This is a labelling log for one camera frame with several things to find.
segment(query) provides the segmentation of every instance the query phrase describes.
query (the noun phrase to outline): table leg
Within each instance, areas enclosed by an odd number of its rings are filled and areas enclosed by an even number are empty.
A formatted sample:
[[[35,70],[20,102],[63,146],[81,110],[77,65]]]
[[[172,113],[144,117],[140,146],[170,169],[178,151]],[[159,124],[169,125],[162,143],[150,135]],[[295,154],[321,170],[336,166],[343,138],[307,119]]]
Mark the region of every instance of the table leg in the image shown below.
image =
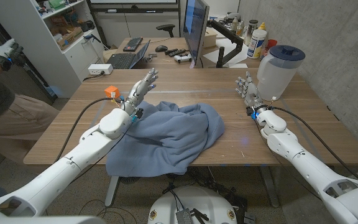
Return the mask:
[[[104,205],[109,207],[114,202],[116,196],[116,191],[118,188],[119,177],[111,176],[109,188],[107,189],[106,199],[104,200]]]
[[[270,173],[270,169],[269,169],[269,167],[263,166],[263,167],[259,167],[259,170],[260,170],[260,174],[262,175],[262,178],[264,180],[267,195],[270,200],[270,205],[273,208],[278,208],[280,206],[280,203],[278,202],[278,197],[276,194],[276,190],[274,188],[272,174]]]

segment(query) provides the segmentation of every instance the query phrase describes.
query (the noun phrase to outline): shelf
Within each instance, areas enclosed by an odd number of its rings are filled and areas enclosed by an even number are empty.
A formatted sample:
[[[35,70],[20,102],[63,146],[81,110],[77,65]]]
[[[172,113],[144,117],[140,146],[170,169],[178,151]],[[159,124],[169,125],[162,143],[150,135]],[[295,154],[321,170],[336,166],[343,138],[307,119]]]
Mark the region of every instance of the shelf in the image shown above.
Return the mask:
[[[85,33],[82,34],[82,36],[90,35],[94,29],[88,30]],[[70,50],[74,45],[78,44],[80,41],[84,40],[83,37],[80,37],[74,41],[74,43],[70,44],[66,49],[62,50],[62,54],[65,54],[68,50]]]
[[[49,17],[51,17],[51,16],[53,16],[53,15],[58,14],[59,12],[62,12],[62,11],[64,11],[64,10],[67,10],[67,9],[69,9],[69,8],[75,6],[75,5],[77,5],[77,4],[79,4],[79,3],[83,2],[83,1],[84,1],[84,0],[77,0],[77,2],[74,2],[74,3],[71,3],[71,4],[69,4],[69,5],[66,5],[65,7],[61,8],[61,9],[58,9],[58,10],[53,11],[53,12],[50,12],[50,13],[48,13],[48,14],[44,14],[44,15],[41,16],[41,18],[42,18],[42,19],[49,18]]]

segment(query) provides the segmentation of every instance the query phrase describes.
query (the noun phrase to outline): keyboard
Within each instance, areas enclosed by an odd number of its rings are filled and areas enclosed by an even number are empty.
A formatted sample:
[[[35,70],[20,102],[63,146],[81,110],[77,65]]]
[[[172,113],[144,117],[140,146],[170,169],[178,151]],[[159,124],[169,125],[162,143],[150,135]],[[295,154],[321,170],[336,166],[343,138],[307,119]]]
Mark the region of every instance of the keyboard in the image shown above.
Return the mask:
[[[120,54],[118,61],[112,66],[113,69],[128,69],[136,54]]]
[[[132,38],[122,51],[134,52],[139,44],[142,42],[143,37]]]

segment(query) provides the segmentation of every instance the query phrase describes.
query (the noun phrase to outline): laptop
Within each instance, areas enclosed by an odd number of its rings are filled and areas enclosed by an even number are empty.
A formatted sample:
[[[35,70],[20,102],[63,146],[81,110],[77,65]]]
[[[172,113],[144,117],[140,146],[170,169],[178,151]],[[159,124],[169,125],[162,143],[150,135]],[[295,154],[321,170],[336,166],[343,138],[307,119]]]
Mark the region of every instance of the laptop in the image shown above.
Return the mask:
[[[113,54],[107,61],[107,64],[111,64],[113,69],[131,69],[144,57],[144,54],[149,47],[149,43],[150,41],[148,41],[136,54]]]

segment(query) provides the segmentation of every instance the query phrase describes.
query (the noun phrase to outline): power strip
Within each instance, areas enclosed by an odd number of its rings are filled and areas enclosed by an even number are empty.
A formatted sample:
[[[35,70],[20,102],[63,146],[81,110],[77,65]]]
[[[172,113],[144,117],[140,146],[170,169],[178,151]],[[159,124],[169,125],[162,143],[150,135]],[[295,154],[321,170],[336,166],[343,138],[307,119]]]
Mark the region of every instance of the power strip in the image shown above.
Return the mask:
[[[99,75],[102,71],[104,71],[105,75],[109,75],[112,72],[111,64],[91,64],[88,68],[89,74],[91,75]]]

